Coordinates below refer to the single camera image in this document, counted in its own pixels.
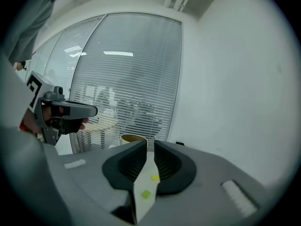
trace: human hand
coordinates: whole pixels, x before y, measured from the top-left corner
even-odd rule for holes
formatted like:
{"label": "human hand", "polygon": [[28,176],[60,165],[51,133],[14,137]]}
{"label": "human hand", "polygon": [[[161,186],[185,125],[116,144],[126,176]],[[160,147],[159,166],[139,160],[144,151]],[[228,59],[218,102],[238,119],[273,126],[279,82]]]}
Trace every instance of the human hand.
{"label": "human hand", "polygon": [[[59,107],[59,110],[60,110],[60,113],[63,113],[63,107],[62,106]],[[44,121],[49,121],[49,120],[52,119],[51,107],[50,106],[43,105],[42,106],[42,112],[43,112]],[[85,129],[85,125],[83,123],[88,123],[88,122],[89,122],[89,119],[84,118],[82,124],[79,127],[79,129],[80,130]],[[33,133],[36,133],[36,134],[41,134],[42,133],[40,127],[35,123],[33,113],[29,109],[27,109],[27,111],[26,111],[26,113],[23,117],[23,123]]]}

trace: white wall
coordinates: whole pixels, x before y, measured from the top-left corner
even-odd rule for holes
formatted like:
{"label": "white wall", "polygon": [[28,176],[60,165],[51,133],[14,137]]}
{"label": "white wall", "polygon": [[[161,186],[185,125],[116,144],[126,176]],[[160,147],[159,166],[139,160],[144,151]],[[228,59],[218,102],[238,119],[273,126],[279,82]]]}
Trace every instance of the white wall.
{"label": "white wall", "polygon": [[274,186],[300,157],[292,31],[270,0],[214,0],[199,32],[197,65],[183,64],[169,140],[221,155]]}

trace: window blinds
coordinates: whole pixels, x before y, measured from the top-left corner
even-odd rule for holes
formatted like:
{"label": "window blinds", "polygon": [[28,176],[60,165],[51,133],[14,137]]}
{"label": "window blinds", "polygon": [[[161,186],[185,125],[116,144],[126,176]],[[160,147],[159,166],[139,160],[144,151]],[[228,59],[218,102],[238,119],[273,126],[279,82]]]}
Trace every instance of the window blinds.
{"label": "window blinds", "polygon": [[94,19],[65,29],[50,54],[44,76],[63,88],[65,98],[69,98],[76,64],[98,22],[98,19]]}
{"label": "window blinds", "polygon": [[79,58],[70,99],[98,107],[78,152],[119,145],[125,133],[166,140],[179,78],[181,23],[146,14],[107,15]]}
{"label": "window blinds", "polygon": [[57,39],[61,35],[62,32],[59,32],[55,36],[53,36],[51,39],[47,40],[45,43],[43,43],[36,52],[32,55],[32,60],[29,65],[27,76],[30,75],[31,71],[35,71],[36,73],[39,73],[41,75],[44,74],[46,63],[49,59],[50,53],[57,42]]}

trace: desk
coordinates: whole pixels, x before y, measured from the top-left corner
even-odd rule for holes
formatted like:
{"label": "desk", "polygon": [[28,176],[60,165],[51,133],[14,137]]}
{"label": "desk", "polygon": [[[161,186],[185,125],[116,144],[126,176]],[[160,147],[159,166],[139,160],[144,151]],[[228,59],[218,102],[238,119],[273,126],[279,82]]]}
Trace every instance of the desk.
{"label": "desk", "polygon": [[100,131],[101,133],[101,146],[105,147],[104,145],[104,135],[105,135],[105,130],[109,129],[113,126],[115,126],[118,123],[118,120],[111,115],[107,114],[97,114],[96,117],[99,118],[99,121],[96,122],[88,122],[85,124],[86,128],[84,129],[84,132],[91,133],[91,132],[96,132]]}

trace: cup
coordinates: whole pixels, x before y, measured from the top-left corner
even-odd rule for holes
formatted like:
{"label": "cup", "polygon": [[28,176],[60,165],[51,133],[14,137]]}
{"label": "cup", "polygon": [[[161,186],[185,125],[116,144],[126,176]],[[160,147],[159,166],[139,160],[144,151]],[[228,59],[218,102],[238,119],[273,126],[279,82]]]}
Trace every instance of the cup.
{"label": "cup", "polygon": [[134,141],[146,141],[147,147],[149,147],[149,141],[145,137],[135,134],[123,134],[120,136],[120,145],[124,145]]}

